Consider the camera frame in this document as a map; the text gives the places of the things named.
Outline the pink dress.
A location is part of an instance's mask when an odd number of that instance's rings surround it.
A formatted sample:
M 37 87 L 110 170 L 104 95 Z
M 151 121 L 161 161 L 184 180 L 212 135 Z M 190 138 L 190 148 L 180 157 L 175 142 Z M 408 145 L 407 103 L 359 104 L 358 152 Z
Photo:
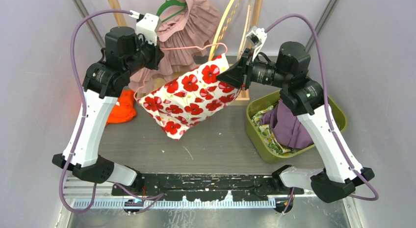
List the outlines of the pink dress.
M 157 35 L 160 48 L 177 48 L 188 46 L 204 47 L 211 44 L 220 22 L 220 13 L 210 0 L 182 0 L 187 9 L 162 22 Z M 198 49 L 163 51 L 158 70 L 143 68 L 130 77 L 128 87 L 139 93 L 154 90 L 154 79 L 162 78 L 169 82 L 175 73 L 187 72 L 196 68 L 195 56 L 205 56 L 207 51 Z

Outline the lemon print skirt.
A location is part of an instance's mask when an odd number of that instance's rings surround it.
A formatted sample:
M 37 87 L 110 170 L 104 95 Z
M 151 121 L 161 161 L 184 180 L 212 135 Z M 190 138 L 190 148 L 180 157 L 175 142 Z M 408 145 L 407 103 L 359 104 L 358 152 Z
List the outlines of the lemon print skirt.
M 269 124 L 262 124 L 262 118 L 267 114 L 271 113 L 274 109 L 273 105 L 268 106 L 266 109 L 258 111 L 252 118 L 251 121 L 255 125 L 255 129 L 260 134 L 261 140 L 266 144 L 269 151 L 278 155 L 288 156 L 298 152 L 297 149 L 292 149 L 286 146 L 282 146 L 276 140 L 276 137 Z

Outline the green hanger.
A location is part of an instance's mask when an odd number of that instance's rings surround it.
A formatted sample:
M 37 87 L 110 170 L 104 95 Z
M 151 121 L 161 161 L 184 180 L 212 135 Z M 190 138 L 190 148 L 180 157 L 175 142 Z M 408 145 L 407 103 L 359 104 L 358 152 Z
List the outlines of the green hanger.
M 165 0 L 158 8 L 156 15 L 162 22 L 168 21 L 187 9 L 187 3 L 182 0 Z

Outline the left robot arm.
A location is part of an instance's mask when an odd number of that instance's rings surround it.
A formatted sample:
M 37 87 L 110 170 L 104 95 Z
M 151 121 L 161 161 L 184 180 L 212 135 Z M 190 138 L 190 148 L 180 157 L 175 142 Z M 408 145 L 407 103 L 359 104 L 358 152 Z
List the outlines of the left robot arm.
M 52 163 L 61 169 L 67 166 L 80 180 L 122 184 L 137 195 L 143 189 L 140 172 L 103 158 L 98 149 L 108 117 L 130 77 L 142 68 L 157 69 L 164 54 L 156 32 L 149 29 L 114 27 L 104 39 L 102 57 L 88 67 L 82 83 L 86 104 L 66 149 L 55 154 Z

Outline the red floral garment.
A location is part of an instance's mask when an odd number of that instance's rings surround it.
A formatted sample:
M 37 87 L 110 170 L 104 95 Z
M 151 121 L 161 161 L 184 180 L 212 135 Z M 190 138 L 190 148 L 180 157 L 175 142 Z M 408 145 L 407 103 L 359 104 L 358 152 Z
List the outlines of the red floral garment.
M 169 138 L 179 140 L 238 97 L 238 88 L 217 80 L 229 67 L 226 55 L 218 55 L 138 99 L 138 104 Z

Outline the purple skirt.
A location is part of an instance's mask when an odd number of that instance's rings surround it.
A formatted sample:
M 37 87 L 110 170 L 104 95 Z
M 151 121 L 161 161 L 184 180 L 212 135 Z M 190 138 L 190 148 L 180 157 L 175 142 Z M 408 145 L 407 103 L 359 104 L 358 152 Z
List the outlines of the purple skirt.
M 291 110 L 279 99 L 276 106 L 268 110 L 260 123 L 271 127 L 277 142 L 291 149 L 305 149 L 313 145 L 313 140 L 306 128 Z

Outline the pink hanger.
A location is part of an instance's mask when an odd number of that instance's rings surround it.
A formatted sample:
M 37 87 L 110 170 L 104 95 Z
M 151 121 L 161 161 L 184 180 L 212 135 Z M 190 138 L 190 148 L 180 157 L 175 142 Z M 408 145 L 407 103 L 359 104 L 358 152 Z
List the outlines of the pink hanger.
M 213 43 L 213 44 L 208 44 L 205 45 L 204 47 L 199 47 L 199 46 L 188 46 L 188 47 L 177 47 L 177 48 L 161 48 L 162 51 L 174 51 L 174 50 L 186 50 L 186 49 L 198 49 L 200 51 L 206 50 L 208 47 L 217 47 L 217 46 L 223 46 L 225 51 L 224 54 L 227 54 L 228 52 L 228 46 L 222 42 L 217 42 L 217 43 Z M 138 101 L 140 99 L 139 95 L 139 91 L 142 89 L 142 87 L 139 87 L 135 93 L 134 93 L 134 99 L 136 101 Z

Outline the green plastic basket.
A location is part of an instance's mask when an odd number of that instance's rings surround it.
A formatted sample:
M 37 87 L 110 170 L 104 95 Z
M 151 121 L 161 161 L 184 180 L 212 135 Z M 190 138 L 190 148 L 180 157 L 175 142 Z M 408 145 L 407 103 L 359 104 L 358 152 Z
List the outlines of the green plastic basket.
M 258 131 L 257 126 L 252 122 L 252 117 L 261 110 L 265 110 L 271 105 L 276 105 L 280 98 L 280 92 L 275 91 L 271 94 L 263 96 L 259 99 L 251 101 L 246 107 L 246 124 L 245 130 L 253 143 L 254 147 L 258 151 L 258 154 L 267 163 L 275 163 L 281 159 L 289 159 L 310 149 L 313 149 L 315 145 L 310 145 L 304 149 L 296 150 L 284 154 L 279 154 L 268 147 L 268 144 L 263 141 L 263 135 Z M 343 110 L 338 106 L 337 103 L 329 98 L 328 103 L 331 107 L 333 118 L 336 122 L 337 127 L 343 132 L 348 125 L 348 121 Z

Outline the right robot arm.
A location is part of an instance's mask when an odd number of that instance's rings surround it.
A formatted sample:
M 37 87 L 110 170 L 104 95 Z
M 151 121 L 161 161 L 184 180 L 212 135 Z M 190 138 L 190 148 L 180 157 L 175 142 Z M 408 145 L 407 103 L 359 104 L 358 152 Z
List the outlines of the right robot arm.
M 313 191 L 326 203 L 357 198 L 356 188 L 368 185 L 375 174 L 357 161 L 343 140 L 321 83 L 307 76 L 310 60 L 306 48 L 298 42 L 283 43 L 274 62 L 261 61 L 252 49 L 246 49 L 217 80 L 243 89 L 253 82 L 278 87 L 282 103 L 312 138 L 324 167 L 315 170 L 281 167 L 272 175 L 275 192 L 284 194 L 292 187 L 302 188 Z

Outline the yellow hanger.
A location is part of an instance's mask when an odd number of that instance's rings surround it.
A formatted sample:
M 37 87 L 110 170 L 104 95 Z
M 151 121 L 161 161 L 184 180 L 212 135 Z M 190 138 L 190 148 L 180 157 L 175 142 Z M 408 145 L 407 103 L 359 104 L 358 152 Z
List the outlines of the yellow hanger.
M 225 36 L 225 32 L 235 15 L 237 8 L 239 7 L 241 0 L 230 0 L 224 10 L 224 13 L 221 17 L 220 23 L 218 25 L 217 31 L 213 38 L 213 43 L 220 43 Z

